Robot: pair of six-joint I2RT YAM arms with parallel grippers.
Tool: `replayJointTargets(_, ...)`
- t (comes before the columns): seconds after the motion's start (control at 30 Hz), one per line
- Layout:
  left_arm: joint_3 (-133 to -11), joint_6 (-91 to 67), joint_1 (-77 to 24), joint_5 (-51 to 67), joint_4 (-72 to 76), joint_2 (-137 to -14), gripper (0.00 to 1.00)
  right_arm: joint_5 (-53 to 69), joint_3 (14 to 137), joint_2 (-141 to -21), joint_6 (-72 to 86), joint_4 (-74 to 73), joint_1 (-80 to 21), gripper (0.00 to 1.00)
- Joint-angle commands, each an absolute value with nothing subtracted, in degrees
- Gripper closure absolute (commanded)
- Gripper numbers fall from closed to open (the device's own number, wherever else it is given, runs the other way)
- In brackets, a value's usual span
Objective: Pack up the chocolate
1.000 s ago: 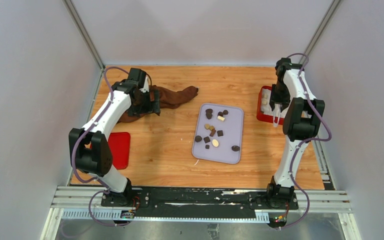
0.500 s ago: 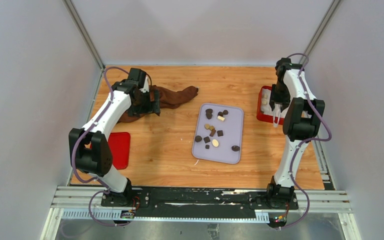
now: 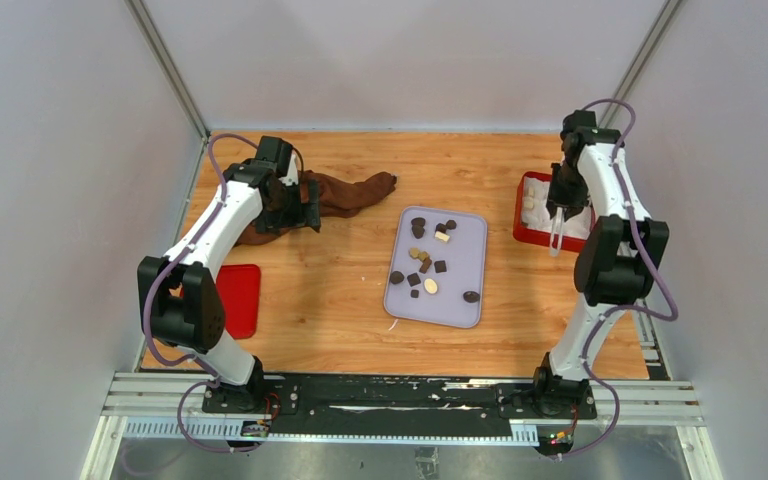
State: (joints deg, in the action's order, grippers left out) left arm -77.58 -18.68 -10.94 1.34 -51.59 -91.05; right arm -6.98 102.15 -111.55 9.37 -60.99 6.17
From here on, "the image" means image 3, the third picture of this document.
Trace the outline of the red box with white liners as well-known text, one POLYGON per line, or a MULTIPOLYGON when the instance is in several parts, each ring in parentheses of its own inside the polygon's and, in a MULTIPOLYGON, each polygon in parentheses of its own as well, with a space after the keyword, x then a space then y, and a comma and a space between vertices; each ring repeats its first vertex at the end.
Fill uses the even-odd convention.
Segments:
MULTIPOLYGON (((549 232, 552 219, 546 208, 546 199, 551 176, 547 173, 534 171, 526 172, 520 180, 517 189, 515 214, 513 221, 513 238, 521 243, 549 247, 549 232), (535 189, 534 208, 526 210, 523 201, 528 187, 535 189)), ((564 223, 564 238, 562 250, 580 252, 595 224, 591 208, 566 220, 564 223)))

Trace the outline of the dark oval chocolate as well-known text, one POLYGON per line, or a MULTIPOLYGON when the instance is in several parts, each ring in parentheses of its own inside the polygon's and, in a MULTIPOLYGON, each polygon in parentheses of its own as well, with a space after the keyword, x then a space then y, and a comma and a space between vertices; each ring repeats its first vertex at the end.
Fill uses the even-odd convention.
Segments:
POLYGON ((465 302, 470 304, 477 303, 481 299, 480 294, 476 291, 466 291, 463 293, 462 297, 465 302))

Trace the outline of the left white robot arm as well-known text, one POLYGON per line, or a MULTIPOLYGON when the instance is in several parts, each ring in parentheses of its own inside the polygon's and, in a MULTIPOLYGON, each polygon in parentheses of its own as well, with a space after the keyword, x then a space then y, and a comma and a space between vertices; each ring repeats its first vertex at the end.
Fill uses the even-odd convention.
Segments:
POLYGON ((222 169, 209 158, 219 184, 191 229, 159 257, 137 269, 141 330, 163 366, 193 361, 229 386, 228 400, 243 413, 266 400, 261 361, 240 347, 226 328, 216 281, 244 230, 261 234, 310 228, 319 231, 319 188, 306 178, 303 157, 290 142, 264 136, 255 154, 222 169))

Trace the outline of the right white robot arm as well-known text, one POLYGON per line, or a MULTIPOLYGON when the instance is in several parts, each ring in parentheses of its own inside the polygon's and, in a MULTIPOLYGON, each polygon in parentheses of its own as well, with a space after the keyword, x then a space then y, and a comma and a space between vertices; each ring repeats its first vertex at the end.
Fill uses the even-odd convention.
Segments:
POLYGON ((574 266, 573 315, 544 358, 547 379, 530 392, 535 411, 549 418, 582 395, 607 333, 655 285, 669 239, 667 224, 652 218, 632 184, 621 131, 599 127, 585 107, 564 118, 560 138, 563 159, 552 166, 546 200, 550 245, 558 248, 565 222, 584 211, 593 225, 574 266))

